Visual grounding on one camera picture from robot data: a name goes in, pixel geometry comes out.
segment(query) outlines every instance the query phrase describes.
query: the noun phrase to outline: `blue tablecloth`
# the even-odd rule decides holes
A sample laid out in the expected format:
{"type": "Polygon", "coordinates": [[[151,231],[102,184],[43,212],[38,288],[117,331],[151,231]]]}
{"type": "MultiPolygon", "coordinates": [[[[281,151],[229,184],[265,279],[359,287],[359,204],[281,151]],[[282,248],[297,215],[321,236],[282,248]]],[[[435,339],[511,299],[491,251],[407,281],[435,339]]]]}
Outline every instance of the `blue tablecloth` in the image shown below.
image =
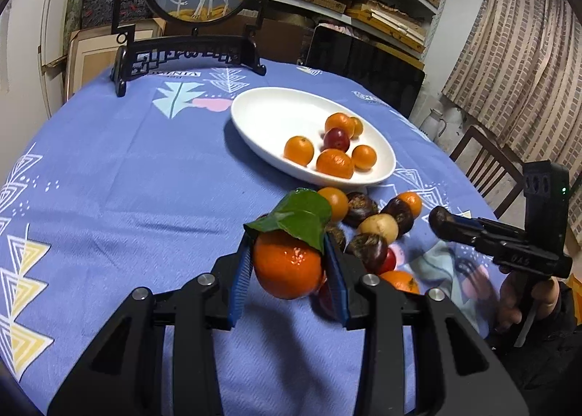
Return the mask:
{"type": "MultiPolygon", "coordinates": [[[[104,73],[43,126],[15,164],[0,191],[0,355],[41,411],[133,288],[160,293],[209,271],[236,249],[244,222],[306,186],[255,156],[231,122],[232,99],[261,86],[327,97],[385,135],[398,165],[369,194],[382,207],[414,190],[424,204],[394,244],[399,268],[415,273],[423,290],[443,288],[487,334],[501,275],[472,248],[438,241],[427,223],[436,205],[493,217],[463,173],[359,84],[266,64],[261,77],[213,60],[181,60],[165,69],[185,71],[132,81],[122,98],[104,73]]],[[[236,328],[215,332],[226,414],[351,415],[363,337],[316,316],[309,299],[271,297],[253,277],[236,328]]],[[[407,340],[408,408],[410,352],[407,340]]],[[[169,376],[171,357],[164,368],[169,376]]],[[[166,398],[164,414],[169,405],[166,398]]]]}

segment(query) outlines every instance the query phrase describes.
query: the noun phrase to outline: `hand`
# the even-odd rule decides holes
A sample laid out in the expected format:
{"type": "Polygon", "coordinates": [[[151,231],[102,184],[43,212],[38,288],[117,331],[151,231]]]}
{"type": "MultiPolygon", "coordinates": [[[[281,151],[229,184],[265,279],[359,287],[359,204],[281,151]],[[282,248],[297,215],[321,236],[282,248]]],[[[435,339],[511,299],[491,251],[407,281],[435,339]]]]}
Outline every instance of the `hand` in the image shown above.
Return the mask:
{"type": "MultiPolygon", "coordinates": [[[[503,267],[499,267],[502,273],[507,273],[503,267]]],[[[505,332],[513,324],[522,322],[522,312],[517,305],[522,298],[523,288],[526,285],[527,276],[520,272],[511,272],[505,279],[499,290],[499,309],[497,310],[498,332],[505,332]]],[[[560,296],[558,280],[553,276],[546,281],[537,283],[531,291],[531,297],[539,301],[539,309],[535,319],[548,317],[560,296]]]]}

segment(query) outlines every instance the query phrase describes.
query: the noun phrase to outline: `orange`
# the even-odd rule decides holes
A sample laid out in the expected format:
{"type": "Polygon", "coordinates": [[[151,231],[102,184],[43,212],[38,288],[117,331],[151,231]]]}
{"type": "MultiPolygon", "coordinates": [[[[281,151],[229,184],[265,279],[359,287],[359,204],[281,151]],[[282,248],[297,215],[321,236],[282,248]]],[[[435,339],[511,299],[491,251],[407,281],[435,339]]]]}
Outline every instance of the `orange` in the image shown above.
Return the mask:
{"type": "Polygon", "coordinates": [[[369,145],[358,145],[351,153],[351,161],[359,170],[370,170],[376,164],[376,150],[369,145]]]}
{"type": "Polygon", "coordinates": [[[302,166],[307,166],[313,160],[314,153],[315,150],[311,141],[301,135],[296,135],[287,140],[283,150],[283,156],[287,160],[302,166]]]}
{"type": "Polygon", "coordinates": [[[352,138],[360,137],[364,131],[364,125],[362,124],[362,121],[357,117],[350,117],[350,119],[354,121],[354,135],[352,138]]]}
{"type": "Polygon", "coordinates": [[[391,272],[384,272],[380,278],[392,283],[392,286],[400,291],[408,291],[409,293],[420,294],[418,283],[414,277],[403,270],[394,270],[391,272]]]}
{"type": "Polygon", "coordinates": [[[325,120],[325,132],[329,132],[334,127],[342,129],[351,138],[354,136],[356,125],[351,117],[342,112],[336,112],[325,120]]]}
{"type": "Polygon", "coordinates": [[[326,175],[350,179],[354,174],[351,158],[341,150],[328,148],[319,154],[315,170],[326,175]]]}
{"type": "Polygon", "coordinates": [[[420,199],[420,196],[418,196],[417,193],[414,191],[406,191],[400,193],[398,198],[410,206],[410,210],[415,219],[420,216],[420,212],[423,210],[423,200],[420,199]]]}
{"type": "Polygon", "coordinates": [[[337,188],[321,188],[318,191],[325,199],[328,200],[331,206],[331,221],[340,222],[347,214],[347,196],[337,188]]]}
{"type": "Polygon", "coordinates": [[[259,234],[252,264],[263,289],[282,300],[307,296],[323,281],[319,252],[282,230],[259,234]]]}

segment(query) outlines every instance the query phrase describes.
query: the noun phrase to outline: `curtain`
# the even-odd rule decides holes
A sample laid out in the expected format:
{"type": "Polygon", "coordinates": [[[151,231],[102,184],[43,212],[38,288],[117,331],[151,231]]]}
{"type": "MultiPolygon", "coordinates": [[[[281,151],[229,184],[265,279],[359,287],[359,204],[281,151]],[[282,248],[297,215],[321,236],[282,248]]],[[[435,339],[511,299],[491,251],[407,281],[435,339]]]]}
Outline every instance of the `curtain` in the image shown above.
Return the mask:
{"type": "MultiPolygon", "coordinates": [[[[567,0],[484,0],[443,93],[522,161],[582,165],[582,27],[567,0]]],[[[582,242],[582,199],[570,224],[582,242]]]]}

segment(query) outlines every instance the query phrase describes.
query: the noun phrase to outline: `white plate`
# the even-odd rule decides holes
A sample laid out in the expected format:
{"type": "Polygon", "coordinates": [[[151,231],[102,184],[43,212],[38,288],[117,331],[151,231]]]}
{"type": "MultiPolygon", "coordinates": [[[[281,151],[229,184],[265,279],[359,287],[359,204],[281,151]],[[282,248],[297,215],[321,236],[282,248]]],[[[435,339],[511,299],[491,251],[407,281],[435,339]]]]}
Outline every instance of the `white plate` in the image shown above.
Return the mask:
{"type": "Polygon", "coordinates": [[[237,131],[259,157],[275,168],[299,180],[320,186],[350,188],[380,183],[396,168],[392,147],[366,119],[321,96],[288,88],[254,88],[239,94],[231,106],[232,122],[237,131]],[[351,142],[347,153],[357,145],[369,145],[378,161],[368,172],[355,171],[351,179],[337,178],[315,171],[315,161],[323,147],[325,120],[343,112],[362,119],[364,132],[351,142]],[[295,135],[307,137],[315,148],[307,167],[283,158],[284,146],[295,135]]]}

